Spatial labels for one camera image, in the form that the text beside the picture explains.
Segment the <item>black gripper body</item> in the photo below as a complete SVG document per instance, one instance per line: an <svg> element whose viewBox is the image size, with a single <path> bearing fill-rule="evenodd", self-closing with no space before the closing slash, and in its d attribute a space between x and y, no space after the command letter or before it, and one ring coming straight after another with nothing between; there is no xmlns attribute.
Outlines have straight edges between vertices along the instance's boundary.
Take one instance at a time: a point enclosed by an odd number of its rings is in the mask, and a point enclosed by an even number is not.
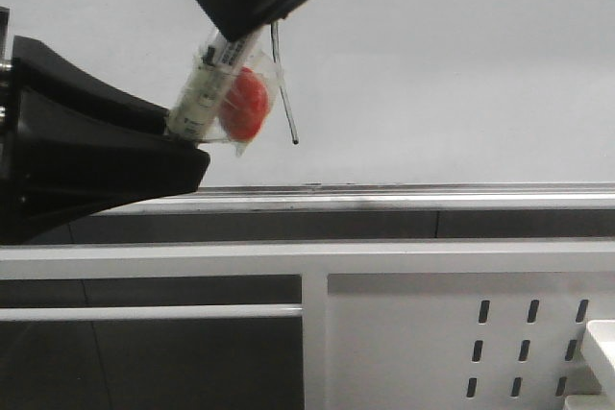
<svg viewBox="0 0 615 410"><path fill-rule="evenodd" d="M14 177L14 148L16 143L18 107L13 84L12 60L7 57L10 10L1 8L1 179Z"/></svg>

